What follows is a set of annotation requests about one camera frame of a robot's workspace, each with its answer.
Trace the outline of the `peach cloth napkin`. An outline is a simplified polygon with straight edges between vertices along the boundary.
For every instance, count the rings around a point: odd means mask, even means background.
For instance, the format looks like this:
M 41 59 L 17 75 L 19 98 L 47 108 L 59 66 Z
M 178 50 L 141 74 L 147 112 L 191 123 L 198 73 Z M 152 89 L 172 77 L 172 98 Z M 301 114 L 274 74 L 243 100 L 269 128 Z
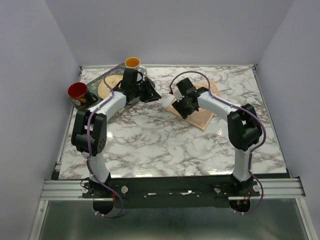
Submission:
M 201 87 L 205 87 L 205 88 L 209 89 L 207 82 L 196 83 L 196 84 L 194 84 L 194 86 L 196 89 L 199 89 Z M 217 95 L 218 97 L 221 97 L 221 94 L 216 86 L 216 83 L 213 80 L 210 81 L 210 87 L 211 87 L 211 91 L 213 92 L 213 94 Z M 166 111 L 169 112 L 170 114 L 174 115 L 178 119 L 183 120 L 183 121 L 189 123 L 190 125 L 197 127 L 198 129 L 200 129 L 202 131 L 205 131 L 205 129 L 209 125 L 212 117 L 214 116 L 214 113 L 212 113 L 206 109 L 200 108 L 199 111 L 195 111 L 191 115 L 189 115 L 186 119 L 183 119 L 181 117 L 181 115 L 172 106 L 172 104 L 175 100 L 176 100 L 175 98 L 172 100 L 172 102 L 166 108 Z

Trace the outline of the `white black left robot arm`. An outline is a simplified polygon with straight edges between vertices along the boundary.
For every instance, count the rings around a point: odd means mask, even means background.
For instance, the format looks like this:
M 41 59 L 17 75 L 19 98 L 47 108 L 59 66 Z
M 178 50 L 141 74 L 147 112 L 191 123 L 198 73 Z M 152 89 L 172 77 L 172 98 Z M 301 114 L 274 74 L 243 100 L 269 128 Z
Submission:
M 161 96 L 156 92 L 153 81 L 134 68 L 125 68 L 122 79 L 115 86 L 107 83 L 105 76 L 101 82 L 110 90 L 110 94 L 96 106 L 77 111 L 71 144 L 86 160 L 90 188 L 104 198 L 110 192 L 115 193 L 109 184 L 111 174 L 103 156 L 109 119 L 132 101 L 150 103 L 160 100 Z

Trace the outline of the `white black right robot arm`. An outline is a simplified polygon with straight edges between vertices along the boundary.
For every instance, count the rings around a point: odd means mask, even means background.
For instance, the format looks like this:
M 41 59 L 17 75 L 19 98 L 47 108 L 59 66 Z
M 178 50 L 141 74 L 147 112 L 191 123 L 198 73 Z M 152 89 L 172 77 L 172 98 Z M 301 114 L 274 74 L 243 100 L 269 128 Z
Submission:
M 252 105 L 239 105 L 212 94 L 208 87 L 196 88 L 189 78 L 176 84 L 169 93 L 174 95 L 173 108 L 185 120 L 199 109 L 208 110 L 227 123 L 228 139 L 235 148 L 234 169 L 231 174 L 230 191 L 241 196 L 253 182 L 251 172 L 253 150 L 258 148 L 261 135 L 266 133 Z

